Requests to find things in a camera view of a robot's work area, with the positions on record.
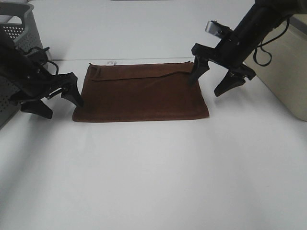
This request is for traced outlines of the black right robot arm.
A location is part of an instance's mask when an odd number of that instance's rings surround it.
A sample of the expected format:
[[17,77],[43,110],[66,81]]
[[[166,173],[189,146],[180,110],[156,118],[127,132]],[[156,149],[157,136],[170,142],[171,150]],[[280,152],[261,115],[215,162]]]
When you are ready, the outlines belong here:
[[252,80],[256,73],[244,65],[245,59],[265,46],[263,39],[282,22],[289,22],[294,14],[306,12],[305,0],[257,0],[234,30],[216,21],[207,22],[206,32],[218,37],[220,42],[214,48],[198,43],[193,46],[194,66],[189,84],[193,85],[209,70],[209,62],[228,70],[214,90],[217,97],[242,86],[245,79]]

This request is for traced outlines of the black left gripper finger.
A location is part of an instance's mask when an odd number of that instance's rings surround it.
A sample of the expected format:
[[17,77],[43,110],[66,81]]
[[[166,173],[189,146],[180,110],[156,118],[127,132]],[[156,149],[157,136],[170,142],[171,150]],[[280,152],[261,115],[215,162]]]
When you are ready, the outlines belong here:
[[53,111],[41,99],[30,98],[20,101],[21,112],[31,113],[46,119],[51,119]]
[[63,92],[61,98],[66,99],[76,105],[77,107],[83,107],[84,101],[78,91],[77,77],[74,73],[62,74]]

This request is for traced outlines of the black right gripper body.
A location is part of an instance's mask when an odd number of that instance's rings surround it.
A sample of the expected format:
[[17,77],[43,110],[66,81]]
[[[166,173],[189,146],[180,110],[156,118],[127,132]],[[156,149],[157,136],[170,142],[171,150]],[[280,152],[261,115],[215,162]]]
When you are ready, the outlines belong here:
[[194,56],[208,59],[208,62],[214,62],[251,80],[256,73],[244,65],[243,62],[252,50],[252,48],[240,41],[234,31],[231,31],[220,40],[216,47],[212,48],[196,43],[191,51]]

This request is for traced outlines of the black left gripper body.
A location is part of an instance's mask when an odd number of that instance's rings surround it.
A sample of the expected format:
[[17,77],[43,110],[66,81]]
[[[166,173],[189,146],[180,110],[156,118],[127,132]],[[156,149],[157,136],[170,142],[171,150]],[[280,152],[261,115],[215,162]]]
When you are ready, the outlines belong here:
[[13,105],[30,98],[50,99],[63,92],[59,66],[51,60],[42,58],[10,58],[9,81],[19,89],[9,98],[9,102]]

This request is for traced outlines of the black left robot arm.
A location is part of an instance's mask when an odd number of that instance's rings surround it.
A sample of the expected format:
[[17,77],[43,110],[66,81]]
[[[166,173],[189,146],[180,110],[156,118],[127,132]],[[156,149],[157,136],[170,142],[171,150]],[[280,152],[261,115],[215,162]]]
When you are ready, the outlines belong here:
[[0,31],[0,74],[19,91],[9,98],[20,105],[21,112],[51,119],[53,111],[42,102],[56,95],[78,107],[84,101],[77,88],[74,73],[60,74],[58,65],[47,57],[48,47],[33,47],[25,52],[18,48],[4,30]]

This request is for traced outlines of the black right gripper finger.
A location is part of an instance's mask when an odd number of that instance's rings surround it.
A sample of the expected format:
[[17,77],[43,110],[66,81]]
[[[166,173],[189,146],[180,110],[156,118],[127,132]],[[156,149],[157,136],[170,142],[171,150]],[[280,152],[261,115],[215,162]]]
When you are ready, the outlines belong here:
[[214,90],[214,94],[216,97],[221,96],[223,93],[242,86],[246,83],[244,77],[239,74],[232,71],[228,71],[225,77],[222,79],[222,81],[217,85],[217,87]]
[[189,76],[189,85],[195,84],[198,79],[209,70],[208,59],[200,56],[194,57],[194,65]]

